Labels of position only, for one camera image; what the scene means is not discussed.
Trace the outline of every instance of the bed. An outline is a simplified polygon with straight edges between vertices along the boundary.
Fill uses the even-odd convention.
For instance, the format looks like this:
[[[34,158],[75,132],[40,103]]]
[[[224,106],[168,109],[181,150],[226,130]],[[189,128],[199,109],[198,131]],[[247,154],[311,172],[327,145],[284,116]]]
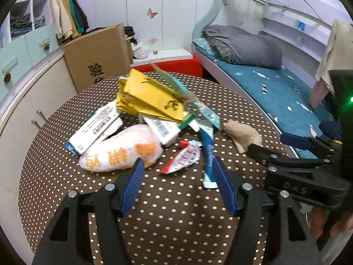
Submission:
[[[201,54],[219,68],[212,70],[216,80],[226,74],[232,82],[243,89],[273,121],[282,133],[299,136],[321,136],[319,124],[323,120],[333,120],[332,115],[322,104],[314,111],[308,104],[311,92],[301,79],[282,66],[280,70],[229,64],[219,56],[212,56],[206,50],[194,44],[194,56]],[[315,158],[309,151],[295,149],[301,158]]]

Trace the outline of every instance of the drawer knob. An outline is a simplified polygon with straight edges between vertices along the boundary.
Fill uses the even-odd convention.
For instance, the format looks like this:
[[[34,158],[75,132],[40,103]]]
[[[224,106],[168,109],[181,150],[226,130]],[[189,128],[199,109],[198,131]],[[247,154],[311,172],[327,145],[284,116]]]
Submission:
[[[10,72],[2,72],[4,74],[4,82],[5,84],[9,83],[11,80],[11,73]]]
[[[49,51],[49,50],[50,50],[50,44],[49,44],[49,43],[43,44],[43,50],[44,50],[45,52]]]

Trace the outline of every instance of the cardboard box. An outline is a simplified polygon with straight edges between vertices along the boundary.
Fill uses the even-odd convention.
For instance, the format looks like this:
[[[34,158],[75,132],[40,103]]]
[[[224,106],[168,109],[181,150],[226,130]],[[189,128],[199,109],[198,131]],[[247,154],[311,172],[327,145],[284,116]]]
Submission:
[[[64,45],[63,50],[78,92],[104,78],[130,72],[129,49],[122,24],[79,37]]]
[[[126,41],[126,43],[128,44],[129,61],[130,61],[130,64],[132,64],[133,63],[133,52],[132,52],[131,42],[128,40],[128,41]]]

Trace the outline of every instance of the yellow paper bag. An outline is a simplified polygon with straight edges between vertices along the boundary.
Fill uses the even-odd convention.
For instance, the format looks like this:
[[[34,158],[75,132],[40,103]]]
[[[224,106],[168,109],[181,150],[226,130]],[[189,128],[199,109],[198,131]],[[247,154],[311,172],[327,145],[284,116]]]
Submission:
[[[118,86],[116,106],[123,111],[177,123],[184,120],[184,106],[177,93],[138,70],[131,69],[127,79],[119,79]]]

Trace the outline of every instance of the round table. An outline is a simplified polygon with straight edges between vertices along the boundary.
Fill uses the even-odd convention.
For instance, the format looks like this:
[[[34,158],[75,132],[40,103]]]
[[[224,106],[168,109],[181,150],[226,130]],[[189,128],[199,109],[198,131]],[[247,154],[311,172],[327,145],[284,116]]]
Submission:
[[[161,81],[155,73],[146,73]],[[224,124],[229,119],[245,123],[262,135],[263,145],[285,154],[275,130],[250,103],[240,96],[201,78],[172,73],[198,98],[212,108]],[[60,107],[40,129],[26,156],[19,190],[19,211],[28,242],[36,252],[47,224],[70,190],[97,191],[114,182],[119,170],[106,173],[85,171],[64,143],[84,124],[92,112],[115,99],[117,79],[107,78]],[[123,114],[124,128],[138,123]],[[187,127],[180,139],[199,140]],[[234,236],[238,218],[223,206],[218,190],[202,187],[203,157],[200,162],[174,174],[160,174],[160,168],[178,149],[166,148],[162,157],[145,170],[145,177],[133,210],[119,220],[132,262],[135,264],[222,264]],[[266,168],[245,154],[239,154],[225,133],[214,134],[215,156],[228,169],[239,172],[244,182],[262,187]],[[261,264],[266,243],[267,217],[254,264]],[[89,214],[91,249],[95,264],[103,264],[94,214]]]

